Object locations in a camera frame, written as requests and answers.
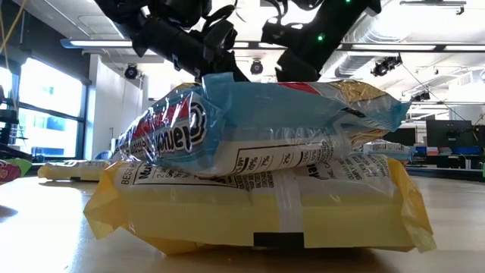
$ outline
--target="plastic wrapper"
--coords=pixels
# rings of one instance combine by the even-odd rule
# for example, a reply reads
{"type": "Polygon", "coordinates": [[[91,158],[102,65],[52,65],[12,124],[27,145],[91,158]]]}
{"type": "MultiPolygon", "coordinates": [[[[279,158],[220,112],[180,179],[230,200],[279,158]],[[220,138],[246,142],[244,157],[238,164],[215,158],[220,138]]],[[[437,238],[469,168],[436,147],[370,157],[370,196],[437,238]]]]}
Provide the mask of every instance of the plastic wrapper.
{"type": "Polygon", "coordinates": [[[386,140],[375,140],[355,147],[352,155],[385,155],[401,162],[409,162],[414,153],[414,147],[407,147],[386,140]]]}
{"type": "Polygon", "coordinates": [[[111,163],[109,160],[48,162],[37,171],[37,176],[50,180],[99,181],[101,172],[111,163]]]}
{"type": "Polygon", "coordinates": [[[20,167],[0,160],[0,182],[10,182],[21,176],[20,167]]]}
{"type": "Polygon", "coordinates": [[[155,103],[120,136],[114,158],[137,159],[202,177],[305,166],[349,155],[396,130],[408,110],[352,80],[234,83],[204,77],[155,103]]]}
{"type": "Polygon", "coordinates": [[[205,245],[435,248],[418,188],[383,155],[217,179],[118,162],[84,214],[98,239],[124,228],[166,254],[205,245]]]}

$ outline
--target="table surface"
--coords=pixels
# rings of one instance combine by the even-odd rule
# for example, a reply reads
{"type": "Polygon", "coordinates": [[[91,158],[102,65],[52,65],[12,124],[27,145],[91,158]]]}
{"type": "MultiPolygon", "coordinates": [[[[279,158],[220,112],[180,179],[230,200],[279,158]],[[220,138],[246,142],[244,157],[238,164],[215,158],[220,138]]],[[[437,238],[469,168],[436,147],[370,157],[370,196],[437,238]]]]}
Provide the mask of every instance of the table surface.
{"type": "Polygon", "coordinates": [[[83,207],[96,183],[18,179],[0,185],[0,272],[484,272],[485,184],[413,179],[435,232],[429,253],[234,247],[169,257],[124,230],[94,238],[83,207]]]}

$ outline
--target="ductwork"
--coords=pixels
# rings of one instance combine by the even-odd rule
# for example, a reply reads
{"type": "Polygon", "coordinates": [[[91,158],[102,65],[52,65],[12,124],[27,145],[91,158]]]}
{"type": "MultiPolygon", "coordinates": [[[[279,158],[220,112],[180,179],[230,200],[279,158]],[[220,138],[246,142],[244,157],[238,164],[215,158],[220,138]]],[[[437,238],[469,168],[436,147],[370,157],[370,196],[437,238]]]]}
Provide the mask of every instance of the ductwork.
{"type": "MultiPolygon", "coordinates": [[[[365,15],[343,42],[401,42],[409,32],[405,30],[399,16],[399,1],[383,0],[383,12],[376,17],[365,15]]],[[[325,63],[321,74],[328,77],[351,77],[359,68],[372,61],[374,56],[350,56],[345,52],[334,52],[325,63]]]]}

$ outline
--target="yellow package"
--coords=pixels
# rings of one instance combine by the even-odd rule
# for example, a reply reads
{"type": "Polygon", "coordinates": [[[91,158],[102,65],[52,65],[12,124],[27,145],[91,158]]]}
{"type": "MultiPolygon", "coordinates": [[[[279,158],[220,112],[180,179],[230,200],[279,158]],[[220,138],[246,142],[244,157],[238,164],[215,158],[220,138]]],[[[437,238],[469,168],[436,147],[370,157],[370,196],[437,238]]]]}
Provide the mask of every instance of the yellow package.
{"type": "Polygon", "coordinates": [[[101,172],[111,164],[109,160],[48,162],[37,171],[37,176],[51,180],[99,181],[101,172]]]}
{"type": "Polygon", "coordinates": [[[207,244],[435,248],[421,194],[383,155],[216,180],[118,162],[84,213],[97,238],[122,227],[166,254],[207,244]]]}

